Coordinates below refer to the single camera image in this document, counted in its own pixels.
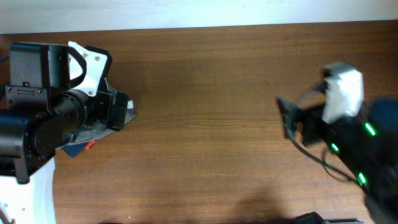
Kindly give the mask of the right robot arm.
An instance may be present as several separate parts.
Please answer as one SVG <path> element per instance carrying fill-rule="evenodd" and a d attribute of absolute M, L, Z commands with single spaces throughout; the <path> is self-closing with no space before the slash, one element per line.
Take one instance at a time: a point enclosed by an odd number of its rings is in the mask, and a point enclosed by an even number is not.
<path fill-rule="evenodd" d="M 285 138 L 307 157 L 331 169 L 365 194 L 375 223 L 397 223 L 397 100 L 382 98 L 363 104 L 358 115 L 341 116 L 331 124 L 322 120 L 324 104 L 300 109 L 277 98 Z M 324 142 L 352 176 L 317 158 L 306 147 Z"/>

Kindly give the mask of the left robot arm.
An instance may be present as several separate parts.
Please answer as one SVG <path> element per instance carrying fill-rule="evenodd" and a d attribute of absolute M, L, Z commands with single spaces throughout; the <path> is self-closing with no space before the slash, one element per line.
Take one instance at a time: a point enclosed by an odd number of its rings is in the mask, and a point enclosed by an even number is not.
<path fill-rule="evenodd" d="M 75 157 L 134 119 L 129 95 L 107 80 L 112 60 L 76 42 L 11 45 L 1 85 L 2 223 L 55 223 L 57 151 Z"/>

